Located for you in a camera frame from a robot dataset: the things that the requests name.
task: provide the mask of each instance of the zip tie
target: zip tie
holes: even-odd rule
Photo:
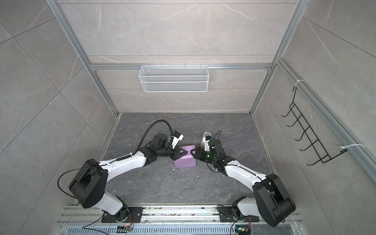
[[[298,82],[300,82],[300,81],[304,81],[304,80],[296,80],[296,83],[295,83],[295,85],[294,86],[296,86],[296,84],[298,84]]]
[[[349,144],[349,145],[346,145],[346,146],[340,146],[340,148],[346,149],[346,148],[351,147],[351,146],[363,146],[363,147],[365,147],[364,144]]]

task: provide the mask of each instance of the gray marble floor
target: gray marble floor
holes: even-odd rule
[[[173,130],[184,135],[180,146],[199,144],[205,131],[222,130],[219,139],[228,156],[258,172],[271,173],[249,114],[124,113],[105,159],[134,151],[146,129],[158,119],[167,120]],[[165,123],[153,126],[145,143],[158,132],[168,135]],[[119,175],[107,183],[106,190],[126,203],[231,203],[241,196],[253,197],[243,184],[211,172],[203,162],[197,161],[192,168],[174,169],[170,158],[159,158]]]

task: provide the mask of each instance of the purple box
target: purple box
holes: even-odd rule
[[[183,146],[181,148],[187,151],[188,154],[174,161],[175,168],[195,167],[196,159],[192,156],[191,150],[196,147],[194,145],[189,145],[189,146]]]

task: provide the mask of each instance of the white wire basket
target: white wire basket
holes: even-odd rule
[[[146,65],[138,75],[145,92],[208,91],[209,68],[202,65]]]

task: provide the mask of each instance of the robotic arm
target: robotic arm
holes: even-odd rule
[[[87,160],[70,183],[69,189],[82,207],[99,208],[112,215],[117,222],[123,222],[129,213],[128,207],[119,197],[105,192],[106,183],[129,170],[146,166],[158,157],[177,160],[186,155],[187,151],[177,146],[182,138],[183,135],[175,131],[167,142],[167,136],[158,133],[134,155],[100,162]],[[218,172],[240,181],[254,192],[256,203],[248,197],[233,203],[232,212],[237,219],[247,215],[261,216],[275,227],[296,209],[278,176],[260,174],[226,156],[219,139],[211,138],[207,144],[209,151],[201,147],[191,151],[194,158],[213,164]]]

